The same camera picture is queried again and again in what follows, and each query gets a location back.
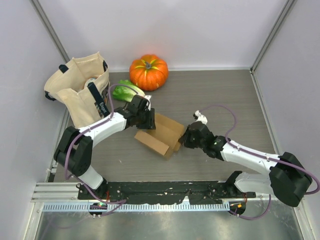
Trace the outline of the brown cardboard paper box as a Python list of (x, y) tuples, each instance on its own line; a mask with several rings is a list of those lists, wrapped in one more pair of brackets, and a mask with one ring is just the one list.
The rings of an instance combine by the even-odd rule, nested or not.
[(179, 139), (185, 133), (185, 126), (179, 122), (155, 113), (156, 129), (139, 130), (134, 138), (166, 159), (180, 149)]

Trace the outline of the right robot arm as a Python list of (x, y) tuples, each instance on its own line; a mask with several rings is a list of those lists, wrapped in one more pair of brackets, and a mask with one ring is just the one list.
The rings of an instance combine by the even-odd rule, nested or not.
[(256, 172), (240, 172), (235, 180), (226, 184), (226, 193), (233, 198), (256, 192), (273, 195), (282, 203), (297, 207), (312, 183), (311, 175), (292, 153), (276, 155), (245, 147), (222, 135), (214, 135), (200, 121), (188, 125), (179, 142), (186, 148), (199, 148), (211, 158)]

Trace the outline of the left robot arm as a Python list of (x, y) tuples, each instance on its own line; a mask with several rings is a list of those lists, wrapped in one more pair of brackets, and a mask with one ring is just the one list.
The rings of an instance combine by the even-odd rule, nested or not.
[(93, 148), (110, 137), (129, 127), (154, 130), (155, 109), (151, 107), (151, 96), (136, 94), (131, 102), (123, 107), (113, 108), (105, 118), (91, 125), (75, 128), (67, 127), (54, 153), (54, 160), (66, 166), (73, 176), (81, 180), (93, 198), (102, 199), (108, 190), (108, 182), (92, 166)]

